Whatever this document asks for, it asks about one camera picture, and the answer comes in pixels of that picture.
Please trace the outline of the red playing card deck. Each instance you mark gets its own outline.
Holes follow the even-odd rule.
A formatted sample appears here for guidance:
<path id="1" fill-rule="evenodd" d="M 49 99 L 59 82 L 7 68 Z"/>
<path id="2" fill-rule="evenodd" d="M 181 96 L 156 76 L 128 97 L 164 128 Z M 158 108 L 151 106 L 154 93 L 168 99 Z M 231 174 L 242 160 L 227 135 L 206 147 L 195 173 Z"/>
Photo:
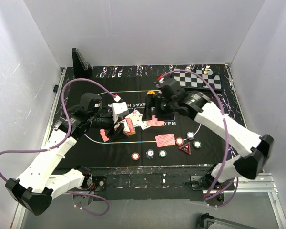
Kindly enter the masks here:
<path id="1" fill-rule="evenodd" d="M 118 124 L 121 124 L 121 123 L 124 124 L 124 133 L 125 133 L 125 139 L 124 140 L 128 139 L 129 136 L 135 134 L 135 129 L 134 129 L 130 119 L 123 119 L 120 122 L 114 124 L 113 127 L 116 129 Z M 109 142 L 109 139 L 106 136 L 106 131 L 107 130 L 105 130 L 105 129 L 100 129 L 100 135 L 101 135 L 104 142 Z"/>

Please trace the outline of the red backed card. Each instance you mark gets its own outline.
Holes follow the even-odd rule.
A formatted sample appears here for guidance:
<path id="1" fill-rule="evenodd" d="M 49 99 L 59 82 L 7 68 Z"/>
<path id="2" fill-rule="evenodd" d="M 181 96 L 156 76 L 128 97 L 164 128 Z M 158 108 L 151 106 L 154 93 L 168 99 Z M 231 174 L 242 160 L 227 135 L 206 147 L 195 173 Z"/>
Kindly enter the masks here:
<path id="1" fill-rule="evenodd" d="M 159 121 L 155 115 L 152 115 L 151 120 L 146 121 L 147 126 L 154 127 L 154 126 L 164 126 L 164 121 Z"/>
<path id="2" fill-rule="evenodd" d="M 157 147 L 174 146 L 175 136 L 174 134 L 161 134 L 155 137 Z"/>

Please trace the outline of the eight of hearts card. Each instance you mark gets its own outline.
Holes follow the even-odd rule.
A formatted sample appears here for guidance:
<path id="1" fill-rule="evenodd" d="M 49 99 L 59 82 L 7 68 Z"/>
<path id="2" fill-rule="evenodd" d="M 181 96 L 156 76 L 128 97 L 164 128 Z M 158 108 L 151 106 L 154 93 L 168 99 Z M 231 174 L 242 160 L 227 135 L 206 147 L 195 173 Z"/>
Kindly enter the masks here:
<path id="1" fill-rule="evenodd" d="M 142 114 L 138 110 L 134 110 L 132 113 L 127 115 L 125 119 L 131 119 L 132 122 L 140 122 L 142 120 Z"/>

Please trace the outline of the four of spades card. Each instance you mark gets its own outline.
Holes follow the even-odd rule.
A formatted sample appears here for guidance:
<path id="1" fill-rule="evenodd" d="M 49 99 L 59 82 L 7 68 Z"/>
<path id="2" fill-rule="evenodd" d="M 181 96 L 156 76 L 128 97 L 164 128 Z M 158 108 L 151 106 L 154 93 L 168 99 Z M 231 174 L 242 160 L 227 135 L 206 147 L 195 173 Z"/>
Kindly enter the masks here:
<path id="1" fill-rule="evenodd" d="M 142 114 L 132 118 L 133 126 L 140 127 L 142 130 L 149 128 L 146 121 L 142 120 Z"/>

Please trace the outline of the red poker chip stack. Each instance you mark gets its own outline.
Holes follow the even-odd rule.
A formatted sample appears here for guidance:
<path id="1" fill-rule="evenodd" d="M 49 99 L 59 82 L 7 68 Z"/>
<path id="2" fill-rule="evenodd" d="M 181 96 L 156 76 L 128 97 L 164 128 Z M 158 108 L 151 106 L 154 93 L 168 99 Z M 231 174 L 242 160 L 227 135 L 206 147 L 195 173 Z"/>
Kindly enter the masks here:
<path id="1" fill-rule="evenodd" d="M 139 160 L 140 159 L 140 154 L 137 153 L 137 152 L 133 152 L 132 155 L 131 155 L 131 159 L 136 161 L 136 160 Z"/>

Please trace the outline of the green poker chip stack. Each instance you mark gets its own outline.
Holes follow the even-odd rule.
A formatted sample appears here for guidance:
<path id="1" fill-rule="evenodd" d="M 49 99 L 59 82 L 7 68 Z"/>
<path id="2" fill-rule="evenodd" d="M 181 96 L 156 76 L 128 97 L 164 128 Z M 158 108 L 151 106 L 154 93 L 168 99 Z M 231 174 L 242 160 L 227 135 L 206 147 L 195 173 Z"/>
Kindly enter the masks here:
<path id="1" fill-rule="evenodd" d="M 158 153 L 159 157 L 165 158 L 167 156 L 167 152 L 165 150 L 160 150 Z"/>

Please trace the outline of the black triangular all-in marker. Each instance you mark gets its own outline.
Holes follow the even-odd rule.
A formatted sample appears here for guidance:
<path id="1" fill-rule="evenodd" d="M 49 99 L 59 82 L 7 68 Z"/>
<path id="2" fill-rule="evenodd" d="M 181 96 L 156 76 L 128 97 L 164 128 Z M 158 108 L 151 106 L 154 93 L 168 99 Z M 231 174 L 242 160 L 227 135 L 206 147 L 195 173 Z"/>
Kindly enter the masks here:
<path id="1" fill-rule="evenodd" d="M 188 155 L 191 155 L 191 147 L 190 147 L 190 143 L 186 143 L 182 146 L 179 147 L 179 149 L 185 153 L 187 153 Z"/>

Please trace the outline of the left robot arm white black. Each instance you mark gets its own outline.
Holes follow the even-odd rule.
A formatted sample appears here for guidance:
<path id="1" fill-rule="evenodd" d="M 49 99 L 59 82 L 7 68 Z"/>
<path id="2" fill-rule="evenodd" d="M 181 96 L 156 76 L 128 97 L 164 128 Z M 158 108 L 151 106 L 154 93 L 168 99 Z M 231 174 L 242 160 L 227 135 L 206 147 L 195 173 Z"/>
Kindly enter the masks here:
<path id="1" fill-rule="evenodd" d="M 17 178 L 9 178 L 5 184 L 11 196 L 35 216 L 41 215 L 51 202 L 61 194 L 78 188 L 92 190 L 95 186 L 89 169 L 76 166 L 69 172 L 51 178 L 67 152 L 92 128 L 107 129 L 114 134 L 116 123 L 129 114 L 127 104 L 119 96 L 114 103 L 102 110 L 102 97 L 94 93 L 85 93 L 79 104 L 67 109 L 56 124 L 46 144 L 46 151 L 40 152 L 28 168 Z"/>

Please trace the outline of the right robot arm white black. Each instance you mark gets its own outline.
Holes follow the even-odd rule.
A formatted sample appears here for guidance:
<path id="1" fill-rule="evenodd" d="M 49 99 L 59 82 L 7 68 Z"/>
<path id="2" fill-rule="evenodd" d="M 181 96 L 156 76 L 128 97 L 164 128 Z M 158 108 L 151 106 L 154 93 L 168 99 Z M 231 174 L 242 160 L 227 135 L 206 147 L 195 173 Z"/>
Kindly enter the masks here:
<path id="1" fill-rule="evenodd" d="M 265 134 L 256 134 L 229 115 L 222 113 L 217 104 L 199 91 L 187 93 L 173 78 L 160 81 L 159 92 L 148 91 L 142 120 L 151 120 L 155 115 L 159 120 L 167 120 L 174 113 L 189 117 L 207 127 L 232 146 L 237 156 L 215 164 L 198 181 L 201 188 L 218 189 L 226 181 L 236 177 L 254 180 L 270 157 L 274 139 Z"/>

